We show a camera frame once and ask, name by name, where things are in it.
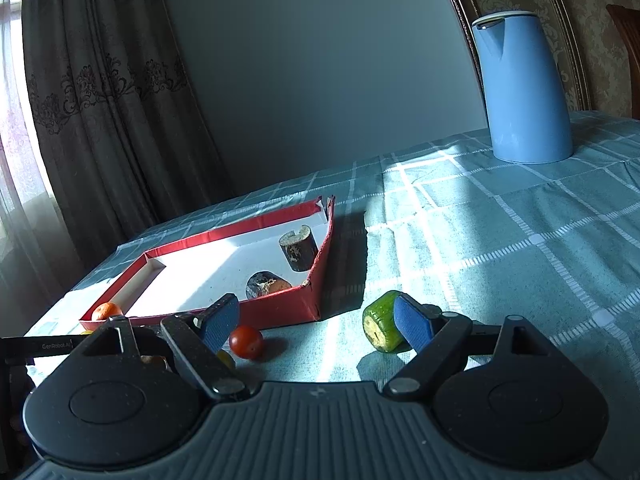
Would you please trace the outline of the large green tomato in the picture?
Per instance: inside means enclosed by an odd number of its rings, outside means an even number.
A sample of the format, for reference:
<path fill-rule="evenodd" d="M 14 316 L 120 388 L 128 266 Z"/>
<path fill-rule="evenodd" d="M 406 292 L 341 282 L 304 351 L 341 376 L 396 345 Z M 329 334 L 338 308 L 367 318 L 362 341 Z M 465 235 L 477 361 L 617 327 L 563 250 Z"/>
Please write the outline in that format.
<path fill-rule="evenodd" d="M 226 367 L 228 367 L 229 370 L 235 370 L 234 359 L 232 358 L 232 356 L 230 356 L 230 354 L 227 351 L 219 350 L 216 353 L 216 356 L 218 359 L 221 360 L 221 362 L 224 363 Z"/>

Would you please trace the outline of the teal checkered tablecloth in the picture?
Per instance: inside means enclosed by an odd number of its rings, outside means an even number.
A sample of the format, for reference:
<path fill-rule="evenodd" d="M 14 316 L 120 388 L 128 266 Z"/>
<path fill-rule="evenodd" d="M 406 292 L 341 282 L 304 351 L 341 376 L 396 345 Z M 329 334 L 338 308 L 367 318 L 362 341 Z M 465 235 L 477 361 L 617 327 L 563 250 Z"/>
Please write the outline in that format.
<path fill-rule="evenodd" d="M 602 391 L 596 463 L 639 474 L 639 125 L 572 116 L 574 155 L 550 165 L 495 159 L 484 130 L 353 162 L 154 226 L 122 244 L 32 326 L 72 334 L 142 252 L 217 226 L 335 197 L 319 322 L 273 330 L 255 380 L 385 382 L 408 353 L 374 351 L 364 307 L 391 289 L 486 323 L 523 315 Z"/>

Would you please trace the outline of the wooden chair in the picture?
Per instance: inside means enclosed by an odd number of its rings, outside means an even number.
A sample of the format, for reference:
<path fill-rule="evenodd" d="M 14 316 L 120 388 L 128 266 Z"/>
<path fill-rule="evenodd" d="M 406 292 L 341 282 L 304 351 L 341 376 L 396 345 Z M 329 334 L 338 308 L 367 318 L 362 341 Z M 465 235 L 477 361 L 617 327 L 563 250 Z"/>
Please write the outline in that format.
<path fill-rule="evenodd" d="M 608 14 L 610 14 L 627 49 L 631 75 L 638 77 L 640 11 L 618 4 L 608 4 L 606 10 L 608 10 Z"/>

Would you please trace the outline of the dark wooden headboard frame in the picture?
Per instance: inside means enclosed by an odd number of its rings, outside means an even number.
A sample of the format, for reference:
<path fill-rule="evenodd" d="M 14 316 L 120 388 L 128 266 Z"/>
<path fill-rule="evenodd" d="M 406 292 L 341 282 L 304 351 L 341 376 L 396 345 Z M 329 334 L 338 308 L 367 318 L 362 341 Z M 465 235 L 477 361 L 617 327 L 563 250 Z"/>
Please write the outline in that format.
<path fill-rule="evenodd" d="M 532 11 L 558 68 L 570 110 L 632 115 L 629 55 L 606 7 L 637 10 L 639 0 L 450 0 L 477 73 L 472 21 L 498 11 Z"/>

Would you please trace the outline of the blue electric kettle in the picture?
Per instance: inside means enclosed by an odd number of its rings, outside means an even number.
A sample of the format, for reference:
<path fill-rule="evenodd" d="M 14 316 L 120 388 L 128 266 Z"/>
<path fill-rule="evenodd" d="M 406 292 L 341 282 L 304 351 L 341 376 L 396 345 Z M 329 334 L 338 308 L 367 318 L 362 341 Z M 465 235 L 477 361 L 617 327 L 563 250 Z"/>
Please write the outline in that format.
<path fill-rule="evenodd" d="M 494 155 L 551 164 L 573 154 L 564 89 L 541 21 L 529 11 L 486 14 L 472 23 Z"/>

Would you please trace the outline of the red cardboard tray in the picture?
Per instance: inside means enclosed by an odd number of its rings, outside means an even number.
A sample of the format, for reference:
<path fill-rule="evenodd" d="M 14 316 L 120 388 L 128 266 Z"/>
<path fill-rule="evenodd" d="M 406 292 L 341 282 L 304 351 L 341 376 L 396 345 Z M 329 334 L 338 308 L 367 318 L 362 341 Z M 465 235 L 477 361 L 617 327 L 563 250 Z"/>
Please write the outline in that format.
<path fill-rule="evenodd" d="M 319 197 L 142 252 L 79 323 L 85 330 L 96 330 L 100 322 L 91 319 L 92 311 L 114 302 L 132 324 L 154 324 L 168 314 L 200 313 L 227 292 L 239 299 L 240 322 L 258 330 L 318 321 L 334 205 L 333 196 Z M 318 254 L 309 271 L 294 272 L 279 238 L 303 224 L 311 227 Z M 277 274 L 292 287 L 247 299 L 246 282 L 259 271 Z"/>

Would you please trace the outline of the green cucumber piece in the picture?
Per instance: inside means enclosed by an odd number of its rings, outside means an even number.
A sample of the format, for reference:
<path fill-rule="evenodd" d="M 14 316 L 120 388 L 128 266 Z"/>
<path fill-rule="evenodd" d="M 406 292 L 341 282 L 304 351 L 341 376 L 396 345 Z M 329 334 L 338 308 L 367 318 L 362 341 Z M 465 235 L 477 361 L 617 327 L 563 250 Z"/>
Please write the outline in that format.
<path fill-rule="evenodd" d="M 394 302 L 398 297 L 397 290 L 384 292 L 362 312 L 362 329 L 364 336 L 376 351 L 394 352 L 406 343 L 394 321 Z"/>

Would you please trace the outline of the orange mandarin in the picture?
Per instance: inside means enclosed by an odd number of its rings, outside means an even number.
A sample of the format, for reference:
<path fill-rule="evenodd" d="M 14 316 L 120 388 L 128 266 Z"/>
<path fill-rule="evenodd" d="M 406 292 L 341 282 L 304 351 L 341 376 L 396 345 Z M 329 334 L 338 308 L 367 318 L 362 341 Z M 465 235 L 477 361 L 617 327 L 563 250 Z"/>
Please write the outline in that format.
<path fill-rule="evenodd" d="M 113 316 L 123 315 L 122 309 L 114 302 L 104 302 L 99 304 L 91 313 L 94 322 L 105 321 Z"/>

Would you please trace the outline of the dark brown curtain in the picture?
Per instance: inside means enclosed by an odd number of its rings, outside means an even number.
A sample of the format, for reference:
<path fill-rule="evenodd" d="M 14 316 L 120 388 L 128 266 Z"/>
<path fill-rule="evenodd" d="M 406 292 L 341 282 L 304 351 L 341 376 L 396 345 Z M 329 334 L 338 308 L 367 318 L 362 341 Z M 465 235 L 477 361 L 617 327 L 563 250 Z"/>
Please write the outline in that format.
<path fill-rule="evenodd" d="M 17 231 L 40 276 L 79 278 L 119 244 L 228 200 L 165 0 L 3 0 L 49 185 Z"/>

